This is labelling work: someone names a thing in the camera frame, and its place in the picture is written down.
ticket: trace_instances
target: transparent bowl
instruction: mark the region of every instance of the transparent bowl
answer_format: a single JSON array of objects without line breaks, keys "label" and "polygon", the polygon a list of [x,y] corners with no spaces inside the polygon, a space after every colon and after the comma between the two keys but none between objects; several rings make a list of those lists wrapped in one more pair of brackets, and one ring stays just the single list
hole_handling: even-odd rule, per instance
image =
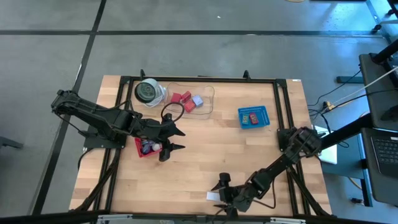
[{"label": "transparent bowl", "polygon": [[[201,107],[193,109],[190,113],[184,112],[183,118],[191,119],[208,119],[211,112],[213,112],[213,100],[215,90],[212,86],[189,86],[189,85],[179,85],[177,83],[170,83],[167,86],[167,94],[165,97],[164,105],[171,102],[173,93],[184,94],[189,91],[191,93],[191,98],[199,95],[203,100],[203,105]],[[173,114],[173,118],[176,118],[181,113],[180,105],[170,105],[165,109],[165,113]]]}]

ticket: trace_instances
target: wooden table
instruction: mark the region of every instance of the wooden table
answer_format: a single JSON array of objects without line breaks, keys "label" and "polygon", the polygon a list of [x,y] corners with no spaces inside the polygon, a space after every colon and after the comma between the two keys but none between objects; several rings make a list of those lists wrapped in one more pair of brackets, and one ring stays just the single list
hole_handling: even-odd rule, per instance
[{"label": "wooden table", "polygon": [[[120,76],[104,76],[97,104],[114,106]],[[280,156],[276,130],[278,128],[274,91],[266,83],[179,83],[193,86],[213,86],[214,110],[208,119],[182,118],[177,127],[186,136],[173,136],[170,140],[186,146],[173,151],[166,162],[158,155],[139,158],[134,138],[128,137],[122,150],[115,185],[112,212],[173,213],[214,215],[216,202],[207,201],[206,193],[218,182],[220,172],[231,174],[231,185],[243,184],[255,171],[267,167]],[[300,80],[287,80],[289,98],[296,127],[310,126],[307,102]],[[126,98],[125,86],[122,101]],[[287,114],[280,89],[285,127]],[[160,120],[162,106],[147,108],[133,94],[134,110],[144,118]],[[265,128],[242,130],[238,121],[238,108],[265,105],[271,125]],[[70,208],[79,206],[97,184],[104,150],[92,150],[82,160]],[[331,212],[320,163],[315,158],[302,159],[305,183],[317,202]],[[106,198],[107,186],[102,198]],[[303,213],[300,192],[296,196],[299,211]],[[253,203],[240,215],[292,215],[286,173],[275,180],[276,209],[271,210]],[[261,200],[272,204],[272,190]]]}]

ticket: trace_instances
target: blue plastic tray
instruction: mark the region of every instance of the blue plastic tray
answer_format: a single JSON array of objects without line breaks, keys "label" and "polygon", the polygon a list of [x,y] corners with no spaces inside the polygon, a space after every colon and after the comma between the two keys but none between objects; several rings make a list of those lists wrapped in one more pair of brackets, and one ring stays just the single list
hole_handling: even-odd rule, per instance
[{"label": "blue plastic tray", "polygon": [[[249,119],[249,124],[243,124],[242,118],[244,114],[250,115],[250,113],[255,113],[257,119],[259,120],[258,124],[252,124]],[[238,109],[239,115],[239,122],[241,123],[242,129],[249,129],[249,128],[261,128],[264,126],[269,125],[269,117],[267,113],[267,109],[265,106],[252,106],[248,108],[239,108]]]}]

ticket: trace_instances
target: red basket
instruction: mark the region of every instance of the red basket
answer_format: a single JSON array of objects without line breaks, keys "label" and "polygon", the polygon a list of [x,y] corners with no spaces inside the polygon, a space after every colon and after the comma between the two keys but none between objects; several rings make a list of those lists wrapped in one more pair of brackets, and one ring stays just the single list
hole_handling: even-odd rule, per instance
[{"label": "red basket", "polygon": [[152,151],[152,152],[150,152],[150,153],[144,155],[144,154],[142,153],[142,143],[141,143],[141,139],[139,139],[139,138],[134,138],[134,140],[136,141],[137,152],[138,152],[138,156],[139,156],[140,158],[142,158],[142,157],[147,157],[147,156],[150,156],[150,155],[153,155],[153,154],[157,154],[157,153],[159,153],[159,152],[162,150],[162,145],[160,145],[160,149],[159,149],[159,150]]}]

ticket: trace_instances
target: concrete floor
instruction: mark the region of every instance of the concrete floor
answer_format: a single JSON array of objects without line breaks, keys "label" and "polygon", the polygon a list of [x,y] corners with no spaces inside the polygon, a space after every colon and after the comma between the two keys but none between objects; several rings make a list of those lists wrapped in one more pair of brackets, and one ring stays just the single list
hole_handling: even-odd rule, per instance
[{"label": "concrete floor", "polygon": [[[372,0],[382,17],[388,5]],[[1,29],[91,30],[99,0],[0,0]],[[365,2],[283,0],[108,0],[100,30],[370,30],[376,25]],[[391,25],[386,30],[395,34]],[[25,215],[60,121],[50,112],[58,89],[71,88],[88,40],[86,35],[0,35],[0,136],[24,148],[0,150],[0,217]],[[358,55],[386,46],[380,37],[253,35],[96,36],[80,95],[95,101],[103,75],[150,75],[302,79],[308,103],[353,75]],[[328,95],[337,100],[361,85]],[[365,98],[328,114],[332,129],[368,110]],[[87,125],[72,119],[79,128]],[[324,126],[317,119],[314,124]],[[77,173],[83,138],[69,128],[44,213],[65,212]],[[395,222],[398,208],[352,205],[361,192],[346,178],[324,175],[332,211],[341,218]]]}]

